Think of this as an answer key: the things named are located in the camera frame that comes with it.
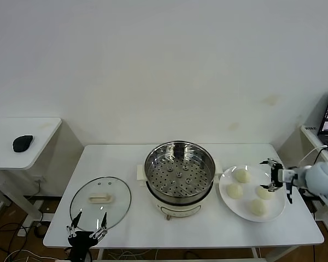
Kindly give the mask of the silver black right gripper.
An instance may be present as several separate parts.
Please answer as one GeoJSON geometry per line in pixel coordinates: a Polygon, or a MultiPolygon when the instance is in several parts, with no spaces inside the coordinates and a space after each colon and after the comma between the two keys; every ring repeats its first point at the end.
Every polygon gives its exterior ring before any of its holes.
{"type": "Polygon", "coordinates": [[[273,170],[273,182],[260,186],[269,191],[275,192],[283,186],[283,184],[291,184],[292,179],[294,178],[294,171],[289,169],[284,169],[282,164],[273,158],[267,158],[260,162],[260,165],[268,165],[273,170]]]}

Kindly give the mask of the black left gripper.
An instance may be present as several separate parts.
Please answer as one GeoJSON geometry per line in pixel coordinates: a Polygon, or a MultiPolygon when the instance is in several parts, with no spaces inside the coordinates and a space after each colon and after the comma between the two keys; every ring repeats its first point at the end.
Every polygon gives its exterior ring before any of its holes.
{"type": "Polygon", "coordinates": [[[68,242],[72,247],[93,247],[105,237],[107,229],[107,212],[105,212],[101,225],[95,232],[76,231],[82,212],[72,219],[71,225],[67,225],[68,242]]]}

